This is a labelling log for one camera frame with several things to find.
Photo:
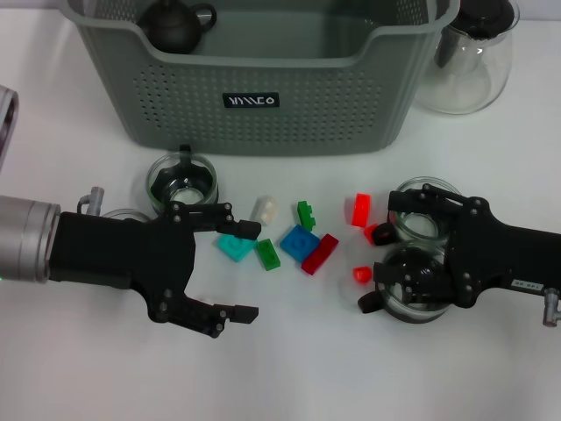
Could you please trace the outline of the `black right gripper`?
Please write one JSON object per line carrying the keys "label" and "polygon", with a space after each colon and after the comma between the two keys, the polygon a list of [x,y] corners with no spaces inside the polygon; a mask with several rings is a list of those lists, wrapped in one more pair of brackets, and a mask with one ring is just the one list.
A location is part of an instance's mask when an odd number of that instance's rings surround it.
{"label": "black right gripper", "polygon": [[502,223],[482,197],[465,197],[424,183],[420,189],[392,191],[389,211],[452,219],[445,263],[413,267],[376,262],[373,301],[381,287],[401,287],[403,303],[454,303],[471,308],[488,289],[544,296],[560,290],[560,235]]}

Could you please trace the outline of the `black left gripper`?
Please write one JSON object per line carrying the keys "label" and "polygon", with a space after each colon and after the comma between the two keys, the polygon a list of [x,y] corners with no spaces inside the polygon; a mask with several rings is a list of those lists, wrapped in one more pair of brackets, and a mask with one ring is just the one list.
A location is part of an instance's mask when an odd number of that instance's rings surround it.
{"label": "black left gripper", "polygon": [[63,212],[49,260],[49,279],[132,289],[146,301],[149,318],[216,339],[226,322],[249,325],[259,308],[210,304],[186,296],[194,268],[194,232],[256,240],[262,226],[232,214],[231,203],[171,202],[150,222]]}

